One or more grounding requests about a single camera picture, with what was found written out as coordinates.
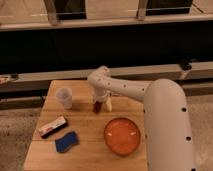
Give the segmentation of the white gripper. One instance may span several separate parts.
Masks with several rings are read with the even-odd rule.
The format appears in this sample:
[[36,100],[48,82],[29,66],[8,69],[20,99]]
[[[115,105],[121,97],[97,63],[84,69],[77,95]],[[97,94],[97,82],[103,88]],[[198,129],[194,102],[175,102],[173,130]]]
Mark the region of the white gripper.
[[93,100],[97,102],[105,102],[107,112],[112,112],[112,102],[108,91],[94,91]]

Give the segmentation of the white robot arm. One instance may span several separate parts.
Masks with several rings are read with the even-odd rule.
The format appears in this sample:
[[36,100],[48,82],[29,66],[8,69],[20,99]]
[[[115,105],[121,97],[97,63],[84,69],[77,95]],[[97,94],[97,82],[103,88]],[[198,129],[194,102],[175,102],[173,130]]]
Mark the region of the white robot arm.
[[95,101],[104,102],[111,91],[143,104],[148,171],[198,171],[186,95],[178,83],[116,79],[106,66],[87,80]]

